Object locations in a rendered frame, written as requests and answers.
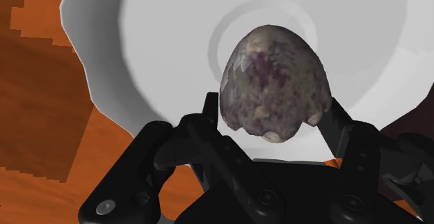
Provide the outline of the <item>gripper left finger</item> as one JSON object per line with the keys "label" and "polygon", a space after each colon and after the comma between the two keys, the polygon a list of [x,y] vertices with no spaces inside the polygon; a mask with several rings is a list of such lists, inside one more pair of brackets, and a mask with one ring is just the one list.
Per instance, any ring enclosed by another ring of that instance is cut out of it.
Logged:
{"label": "gripper left finger", "polygon": [[[78,212],[79,224],[283,224],[283,195],[246,153],[217,130],[218,95],[201,113],[147,123]],[[175,220],[159,193],[175,167],[191,164],[202,194]]]}

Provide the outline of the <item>mottled grey purple potato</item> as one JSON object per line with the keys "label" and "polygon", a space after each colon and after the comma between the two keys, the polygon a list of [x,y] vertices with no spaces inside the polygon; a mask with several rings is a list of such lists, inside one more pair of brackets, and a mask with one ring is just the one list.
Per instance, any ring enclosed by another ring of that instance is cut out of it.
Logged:
{"label": "mottled grey purple potato", "polygon": [[220,114],[233,129],[271,143],[292,138],[303,123],[318,125],[332,95],[312,48],[281,26],[259,26],[243,37],[220,83]]}

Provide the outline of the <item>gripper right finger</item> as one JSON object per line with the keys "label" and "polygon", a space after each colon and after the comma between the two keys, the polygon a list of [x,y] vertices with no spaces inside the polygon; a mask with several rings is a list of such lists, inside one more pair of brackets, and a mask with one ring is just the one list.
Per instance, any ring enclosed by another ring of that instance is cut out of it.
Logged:
{"label": "gripper right finger", "polygon": [[317,127],[343,159],[330,203],[334,224],[434,224],[434,140],[416,133],[392,139],[353,120],[335,99]]}

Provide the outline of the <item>white bowl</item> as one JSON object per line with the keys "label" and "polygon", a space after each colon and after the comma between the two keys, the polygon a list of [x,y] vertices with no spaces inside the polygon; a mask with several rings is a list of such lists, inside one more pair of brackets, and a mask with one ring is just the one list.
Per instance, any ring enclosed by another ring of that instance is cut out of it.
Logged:
{"label": "white bowl", "polygon": [[200,111],[236,44],[265,24],[301,36],[337,101],[379,129],[434,84],[434,0],[62,0],[61,22],[91,100],[132,135]]}

